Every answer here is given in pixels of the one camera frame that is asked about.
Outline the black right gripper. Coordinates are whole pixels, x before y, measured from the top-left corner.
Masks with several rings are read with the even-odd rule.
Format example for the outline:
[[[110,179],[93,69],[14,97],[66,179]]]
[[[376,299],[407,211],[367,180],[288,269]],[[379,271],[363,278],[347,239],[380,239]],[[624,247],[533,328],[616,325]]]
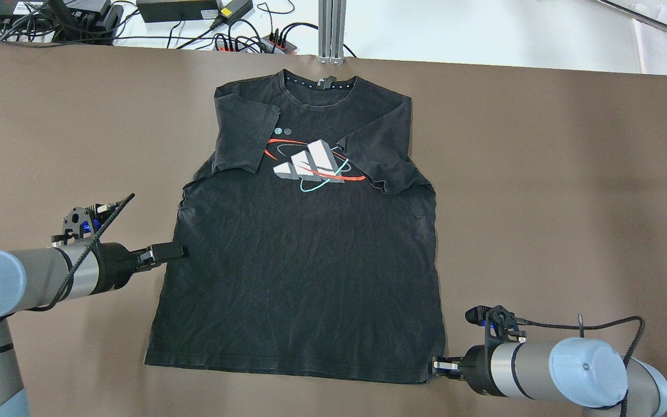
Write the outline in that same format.
[[[461,359],[432,359],[432,374],[460,374],[471,390],[479,395],[497,395],[497,386],[490,373],[488,349],[472,346]]]

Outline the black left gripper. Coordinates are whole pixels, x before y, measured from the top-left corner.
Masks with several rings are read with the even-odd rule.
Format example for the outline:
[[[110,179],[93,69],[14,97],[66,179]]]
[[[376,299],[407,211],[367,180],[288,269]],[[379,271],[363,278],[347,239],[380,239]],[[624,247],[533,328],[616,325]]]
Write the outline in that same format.
[[[152,244],[150,248],[129,251],[119,243],[98,244],[98,290],[118,290],[138,272],[148,271],[153,263],[167,263],[171,259],[187,256],[186,248],[179,243]]]

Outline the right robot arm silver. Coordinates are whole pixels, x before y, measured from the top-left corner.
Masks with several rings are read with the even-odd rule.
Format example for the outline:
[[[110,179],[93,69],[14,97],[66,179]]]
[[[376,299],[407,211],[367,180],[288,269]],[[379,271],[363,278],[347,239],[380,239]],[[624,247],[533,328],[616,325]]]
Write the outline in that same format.
[[[663,416],[667,380],[607,342],[507,342],[472,346],[464,356],[434,357],[431,372],[466,382],[479,395],[569,402],[585,416]]]

